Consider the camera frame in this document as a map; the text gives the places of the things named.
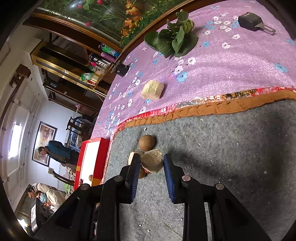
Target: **brown fabric trim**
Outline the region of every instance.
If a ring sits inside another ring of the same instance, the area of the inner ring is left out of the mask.
[[[129,121],[125,124],[124,127],[121,127],[120,130],[123,130],[125,127],[140,126],[147,124],[160,124],[166,121],[193,115],[221,115],[242,112],[283,99],[291,99],[296,101],[296,93],[290,90],[279,90],[272,93],[261,94],[252,97],[245,97],[241,99],[225,100],[221,102],[210,102],[201,105],[186,106],[172,111],[167,115],[157,115],[153,117],[139,118],[133,121]]]

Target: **man in blue jacket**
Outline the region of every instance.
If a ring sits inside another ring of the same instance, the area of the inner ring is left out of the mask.
[[[48,145],[38,148],[41,155],[48,155],[50,158],[60,162],[64,167],[70,167],[73,171],[76,170],[79,152],[64,147],[59,141],[49,141]]]

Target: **red box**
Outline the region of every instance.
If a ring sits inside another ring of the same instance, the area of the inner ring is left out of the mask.
[[[90,186],[100,184],[103,178],[108,147],[109,140],[102,137],[82,142],[77,163],[74,190],[83,183],[88,183]]]

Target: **blue jacket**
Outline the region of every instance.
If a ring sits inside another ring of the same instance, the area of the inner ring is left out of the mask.
[[[70,156],[71,156],[72,150],[70,148],[64,147],[64,145],[59,141],[49,141],[46,148],[50,152],[52,152],[56,155],[59,155],[59,156],[63,156],[65,158],[70,158]],[[49,157],[55,159],[58,162],[61,162],[61,160],[57,160],[55,157],[53,157],[51,155],[49,155]]]

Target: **blue face mask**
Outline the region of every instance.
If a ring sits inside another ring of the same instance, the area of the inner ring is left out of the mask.
[[[43,203],[47,202],[47,196],[44,193],[40,194],[40,201],[43,202]]]

